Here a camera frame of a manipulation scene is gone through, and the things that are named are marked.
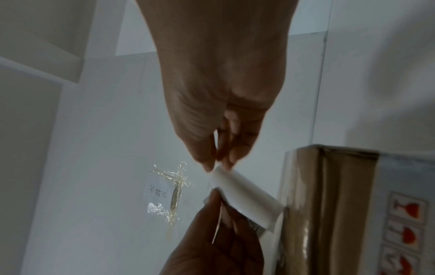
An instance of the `human hand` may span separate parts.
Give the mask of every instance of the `human hand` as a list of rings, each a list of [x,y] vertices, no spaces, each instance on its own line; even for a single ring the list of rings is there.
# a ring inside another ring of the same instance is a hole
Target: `human hand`
[[[160,275],[263,274],[260,242],[245,217],[232,207],[223,207],[216,232],[221,202],[219,191],[213,190]]]
[[[175,132],[206,171],[216,160],[231,169],[254,145],[284,82],[297,2],[138,0]]]

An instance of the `white cylinder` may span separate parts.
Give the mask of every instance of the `white cylinder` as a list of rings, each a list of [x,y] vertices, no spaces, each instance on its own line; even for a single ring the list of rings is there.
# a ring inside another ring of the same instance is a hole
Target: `white cylinder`
[[[209,181],[222,198],[238,212],[259,226],[274,231],[276,219],[284,206],[239,172],[225,171],[222,166],[211,172]]]

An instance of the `transparent tape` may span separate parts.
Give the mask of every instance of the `transparent tape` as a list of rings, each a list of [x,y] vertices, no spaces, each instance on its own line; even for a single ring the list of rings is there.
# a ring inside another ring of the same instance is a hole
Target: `transparent tape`
[[[148,200],[147,212],[163,216],[170,225],[174,225],[177,209],[184,186],[190,186],[185,176],[186,163],[181,162],[177,172],[160,170],[154,165],[147,177],[145,197]]]

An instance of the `brown packing tape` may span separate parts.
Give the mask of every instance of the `brown packing tape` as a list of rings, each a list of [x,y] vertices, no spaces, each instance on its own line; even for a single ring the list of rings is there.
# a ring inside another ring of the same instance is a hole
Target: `brown packing tape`
[[[282,275],[356,274],[378,153],[298,149],[295,198],[284,213]]]

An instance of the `brown cardboard box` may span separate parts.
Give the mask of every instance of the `brown cardboard box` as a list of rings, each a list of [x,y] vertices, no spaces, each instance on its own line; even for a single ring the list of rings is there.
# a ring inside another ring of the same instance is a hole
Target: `brown cardboard box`
[[[276,274],[400,274],[401,251],[415,265],[412,274],[417,274],[419,266],[414,260],[421,264],[420,255],[424,251],[417,252],[414,246],[401,244],[394,235],[400,228],[391,229],[387,223],[396,225],[394,220],[398,220],[404,227],[411,223],[418,232],[431,228],[420,223],[423,218],[410,220],[405,216],[407,213],[397,212],[401,211],[395,209],[398,202],[390,197],[396,196],[396,186],[401,192],[399,198],[408,190],[407,177],[416,179],[416,186],[429,188],[435,194],[430,185],[435,179],[432,161],[321,145],[298,149],[292,159],[293,164],[288,167],[291,177],[285,178],[281,187],[287,209]],[[427,202],[429,193],[416,192],[418,202]],[[424,207],[424,215],[429,215],[429,203]],[[389,254],[385,252],[383,258],[384,247]],[[390,247],[399,252],[393,253],[388,250]],[[361,266],[365,262],[370,266]]]

